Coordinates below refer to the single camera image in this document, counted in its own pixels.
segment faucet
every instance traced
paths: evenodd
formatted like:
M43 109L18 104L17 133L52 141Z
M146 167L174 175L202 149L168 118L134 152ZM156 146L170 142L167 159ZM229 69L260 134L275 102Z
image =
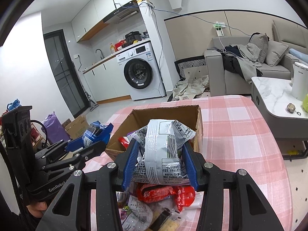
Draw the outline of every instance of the faucet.
M102 56L101 56L100 58L101 58L101 60L103 60L103 59L104 59L104 55L103 55L103 52L102 52L102 50L101 50L101 49L97 49L97 50L95 50L95 54L96 54L96 52L97 52L98 50L101 52Z

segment patterned fabric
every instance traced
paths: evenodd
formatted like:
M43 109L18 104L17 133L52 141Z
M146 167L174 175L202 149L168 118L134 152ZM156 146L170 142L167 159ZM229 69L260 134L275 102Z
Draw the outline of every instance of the patterned fabric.
M108 122L113 133L135 109L199 105L203 122L203 140L200 152L206 161L220 169L248 171L277 214L285 231L292 226L292 196L290 182L278 145L251 100L239 95L199 98L160 104L127 107L119 110ZM85 172L100 169L110 162L106 153L87 162ZM186 221L178 231L195 231L200 210L187 211ZM224 190L224 216L222 230L228 230L229 194ZM96 231L95 192L91 199L91 225Z
M204 56L195 56L178 60L174 64L179 76L185 80L184 69L205 66L206 62Z

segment washing machine drum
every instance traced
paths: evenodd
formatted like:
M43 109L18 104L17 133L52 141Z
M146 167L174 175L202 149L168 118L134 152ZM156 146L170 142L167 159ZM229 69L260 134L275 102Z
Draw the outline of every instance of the washing machine drum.
M125 64L124 76L133 88L144 89L150 85L153 79L153 70L147 61L134 58Z

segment kitchen backsplash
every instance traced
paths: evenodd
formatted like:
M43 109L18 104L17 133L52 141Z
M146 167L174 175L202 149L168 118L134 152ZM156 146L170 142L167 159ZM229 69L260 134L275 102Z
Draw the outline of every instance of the kitchen backsplash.
M140 12L118 24L110 24L90 40L93 52L95 53L96 49L101 49L104 56L107 57L111 54L110 43L114 45L120 38L125 39L125 35L131 31L139 31L142 34L146 30ZM100 60L100 51L97 51L95 57L97 61Z

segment red snack package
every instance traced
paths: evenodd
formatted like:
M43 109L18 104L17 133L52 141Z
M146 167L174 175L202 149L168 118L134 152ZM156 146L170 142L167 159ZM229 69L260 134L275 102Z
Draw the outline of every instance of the red snack package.
M175 196L175 203L178 210L181 212L183 207L190 206L196 197L195 189L192 186L173 187L177 195Z
M171 186L139 183L136 193L138 200L152 203L175 195L176 191Z
M127 137L119 137L118 140L126 149L128 148L129 141Z

